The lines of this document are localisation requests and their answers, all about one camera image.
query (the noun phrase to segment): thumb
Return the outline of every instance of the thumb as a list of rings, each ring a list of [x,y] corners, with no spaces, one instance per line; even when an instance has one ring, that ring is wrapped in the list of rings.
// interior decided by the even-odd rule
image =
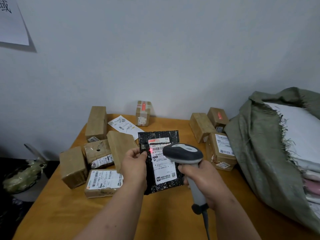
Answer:
[[[147,159],[147,155],[148,153],[146,151],[144,151],[143,153],[140,154],[140,156],[138,157],[138,159],[146,161]]]
[[[198,173],[199,173],[199,169],[196,167],[193,167],[191,165],[188,164],[182,164],[178,166],[178,170],[183,173],[184,175],[186,175],[187,177],[191,178],[193,181],[195,180],[195,178],[197,177]]]

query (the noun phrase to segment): forearm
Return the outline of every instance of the forearm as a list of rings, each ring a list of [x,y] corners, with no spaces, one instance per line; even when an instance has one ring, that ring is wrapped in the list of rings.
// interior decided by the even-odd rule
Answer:
[[[250,218],[230,194],[215,208],[218,240],[261,240]]]
[[[131,240],[141,212],[143,187],[123,184],[74,240]]]

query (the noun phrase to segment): cardboard box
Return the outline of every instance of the cardboard box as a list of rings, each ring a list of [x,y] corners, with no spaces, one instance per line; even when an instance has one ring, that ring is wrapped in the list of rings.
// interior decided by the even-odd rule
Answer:
[[[113,161],[117,172],[120,173],[121,163],[129,149],[137,148],[134,137],[117,131],[109,131],[107,134]]]
[[[192,113],[189,125],[198,143],[206,142],[209,134],[216,132],[205,113]]]
[[[148,126],[152,104],[149,101],[138,101],[136,123],[138,126]]]
[[[229,139],[223,133],[210,133],[205,144],[207,161],[216,169],[231,171],[237,164],[237,159],[230,147]]]
[[[91,169],[106,168],[114,164],[107,139],[90,142],[83,147]]]
[[[88,171],[81,146],[60,153],[59,157],[62,181],[70,189],[84,184],[87,180]]]
[[[224,127],[229,123],[229,119],[223,109],[211,107],[207,116],[217,132],[224,132]]]
[[[105,106],[92,106],[85,130],[88,142],[104,140],[107,138],[107,113]]]
[[[113,196],[123,185],[123,176],[115,169],[90,170],[84,194],[87,198]]]

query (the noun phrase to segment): person's left arm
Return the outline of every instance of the person's left arm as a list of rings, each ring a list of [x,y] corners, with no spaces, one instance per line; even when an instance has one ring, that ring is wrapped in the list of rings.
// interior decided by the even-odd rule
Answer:
[[[126,153],[121,164],[123,185],[74,240],[134,238],[147,187],[147,153],[139,152],[135,148]]]

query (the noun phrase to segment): dark floor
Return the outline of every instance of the dark floor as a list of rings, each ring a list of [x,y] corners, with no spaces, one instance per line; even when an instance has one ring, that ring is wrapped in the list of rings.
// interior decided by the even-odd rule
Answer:
[[[27,164],[25,160],[13,158],[0,158],[0,162],[0,182],[16,168]],[[59,161],[48,161],[48,166],[44,169],[47,178],[52,176],[58,165]],[[15,199],[3,189],[2,184],[0,197],[2,202],[0,204],[0,236],[2,240],[11,240],[33,202],[23,202]]]

